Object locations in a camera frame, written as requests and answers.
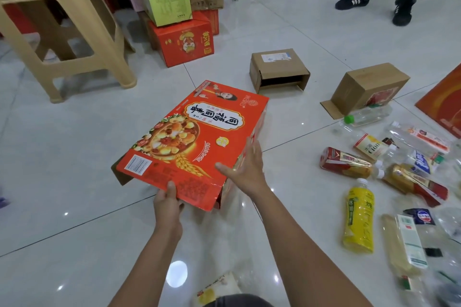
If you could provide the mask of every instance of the blue bottle label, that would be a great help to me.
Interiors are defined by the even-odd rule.
[[[404,210],[403,213],[410,215],[414,219],[414,224],[432,224],[435,226],[434,219],[428,209],[415,208]]]
[[[417,150],[413,153],[413,158],[415,158],[414,166],[412,167],[412,171],[419,173],[419,171],[423,171],[426,174],[431,174],[431,166],[429,161],[423,154],[419,153]]]

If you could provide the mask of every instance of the person's left hand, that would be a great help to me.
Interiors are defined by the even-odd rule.
[[[182,225],[179,221],[179,214],[184,208],[176,199],[176,185],[173,181],[168,182],[165,191],[159,189],[153,199],[153,209],[155,211],[155,230],[166,231],[179,240],[182,236]]]

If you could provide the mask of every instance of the forearm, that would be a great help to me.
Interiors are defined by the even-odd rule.
[[[177,243],[168,230],[155,230],[108,307],[157,306]]]
[[[253,199],[291,307],[371,306],[270,190]]]

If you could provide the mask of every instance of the cartoon character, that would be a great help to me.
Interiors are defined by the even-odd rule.
[[[181,34],[179,40],[182,41],[182,49],[189,53],[195,50],[195,43],[194,43],[194,34],[192,32],[185,32]]]
[[[209,86],[206,87],[206,89],[203,89],[202,92],[204,91],[210,92],[212,94],[215,94],[216,97],[223,98],[225,100],[230,100],[230,101],[237,100],[237,96],[235,96],[234,94],[231,94],[228,92],[221,92],[216,84],[214,84],[212,88],[213,88],[213,91],[208,90],[208,89],[211,89],[211,84],[210,84]],[[207,98],[205,94],[200,94],[199,97]]]

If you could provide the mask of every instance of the hand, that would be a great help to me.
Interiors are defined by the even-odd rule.
[[[222,175],[230,178],[243,193],[253,199],[269,189],[262,171],[261,145],[258,141],[251,144],[248,137],[244,153],[246,156],[239,170],[233,170],[221,163],[216,163],[215,167]]]
[[[166,193],[159,189],[153,199],[155,211],[155,230],[166,231],[179,240],[182,236],[182,225],[179,222],[179,214],[184,204],[179,204],[176,199],[176,186],[173,181],[168,182]]]

